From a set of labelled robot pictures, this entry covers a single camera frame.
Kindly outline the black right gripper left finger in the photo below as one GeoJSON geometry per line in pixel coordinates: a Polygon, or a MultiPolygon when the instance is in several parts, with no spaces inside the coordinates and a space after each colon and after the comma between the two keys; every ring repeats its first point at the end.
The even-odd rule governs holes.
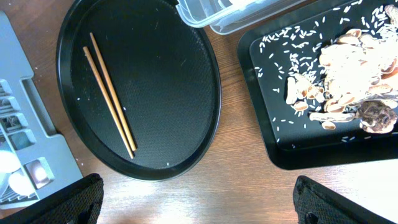
{"type": "Polygon", "coordinates": [[[99,174],[90,174],[19,212],[1,223],[96,224],[104,197],[99,174]]]}

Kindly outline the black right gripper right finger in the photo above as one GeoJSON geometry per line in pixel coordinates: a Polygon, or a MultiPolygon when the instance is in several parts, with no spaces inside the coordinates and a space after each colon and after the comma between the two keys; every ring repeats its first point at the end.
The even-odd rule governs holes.
{"type": "Polygon", "coordinates": [[[304,175],[296,180],[293,203],[299,224],[391,222],[304,175]]]}

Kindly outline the food scraps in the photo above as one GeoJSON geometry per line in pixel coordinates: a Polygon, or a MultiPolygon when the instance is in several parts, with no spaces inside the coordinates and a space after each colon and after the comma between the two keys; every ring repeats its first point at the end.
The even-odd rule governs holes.
{"type": "Polygon", "coordinates": [[[321,84],[299,72],[287,77],[285,102],[296,112],[316,100],[320,111],[309,118],[325,130],[339,123],[359,121],[370,134],[397,131],[397,2],[384,8],[386,28],[376,37],[351,28],[323,47],[319,64],[325,74],[321,84]]]}

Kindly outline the blue plastic cup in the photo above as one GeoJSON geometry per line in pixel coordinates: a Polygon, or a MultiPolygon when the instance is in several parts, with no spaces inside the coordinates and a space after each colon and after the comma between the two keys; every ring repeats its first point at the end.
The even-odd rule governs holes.
{"type": "Polygon", "coordinates": [[[0,170],[2,173],[12,173],[21,168],[21,163],[14,152],[1,151],[0,170]]]}

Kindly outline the pink plastic cup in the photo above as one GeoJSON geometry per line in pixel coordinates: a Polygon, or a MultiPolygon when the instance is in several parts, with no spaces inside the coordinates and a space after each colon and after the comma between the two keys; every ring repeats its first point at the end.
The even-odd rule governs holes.
{"type": "Polygon", "coordinates": [[[22,196],[29,196],[35,192],[30,179],[20,169],[10,175],[9,186],[15,193],[22,196]]]}

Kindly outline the wooden chopstick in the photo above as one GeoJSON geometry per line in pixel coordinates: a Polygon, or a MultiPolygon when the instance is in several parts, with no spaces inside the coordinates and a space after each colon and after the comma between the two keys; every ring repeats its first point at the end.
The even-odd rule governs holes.
{"type": "Polygon", "coordinates": [[[122,109],[121,104],[119,102],[118,96],[117,96],[116,91],[115,91],[115,89],[113,87],[113,84],[111,82],[111,79],[110,79],[110,76],[109,76],[109,73],[108,73],[108,69],[106,68],[106,64],[105,64],[105,62],[103,60],[102,54],[100,52],[100,49],[98,47],[98,44],[97,44],[96,39],[95,39],[95,37],[94,37],[92,32],[90,32],[90,37],[91,37],[92,44],[93,44],[93,46],[95,48],[95,52],[96,52],[99,64],[101,65],[101,69],[103,71],[103,75],[105,77],[105,80],[106,80],[107,86],[109,88],[111,97],[113,99],[113,102],[115,104],[116,110],[117,110],[118,115],[119,115],[119,118],[121,120],[121,124],[122,124],[123,129],[124,129],[124,131],[126,133],[127,140],[129,142],[129,145],[130,145],[132,151],[134,152],[136,150],[136,145],[134,143],[134,140],[133,140],[131,131],[129,129],[129,126],[127,124],[126,118],[124,116],[123,109],[122,109]]]}
{"type": "Polygon", "coordinates": [[[109,111],[111,113],[111,116],[112,116],[112,118],[114,120],[114,123],[115,123],[115,125],[116,125],[116,127],[118,129],[118,132],[119,132],[119,134],[120,134],[120,136],[121,136],[121,138],[123,140],[123,143],[124,143],[124,145],[125,145],[125,147],[126,147],[126,149],[128,151],[128,154],[129,154],[130,158],[133,159],[134,158],[134,154],[133,154],[132,149],[131,149],[131,147],[130,147],[130,145],[128,143],[127,137],[126,137],[126,135],[124,133],[124,129],[123,129],[122,125],[121,125],[121,122],[119,121],[119,118],[118,118],[118,116],[116,114],[116,110],[113,107],[111,99],[110,99],[110,97],[108,95],[108,92],[106,91],[105,85],[104,85],[104,83],[103,83],[103,81],[102,81],[102,79],[100,77],[100,73],[99,73],[98,69],[96,68],[96,65],[94,63],[94,60],[93,60],[93,58],[92,58],[92,56],[90,54],[90,51],[89,51],[88,47],[83,47],[83,51],[85,53],[85,57],[88,60],[88,63],[90,64],[90,67],[91,67],[91,70],[93,71],[93,74],[95,76],[96,82],[99,85],[101,93],[102,93],[102,95],[103,95],[103,97],[105,99],[107,107],[108,107],[108,109],[109,109],[109,111]]]}

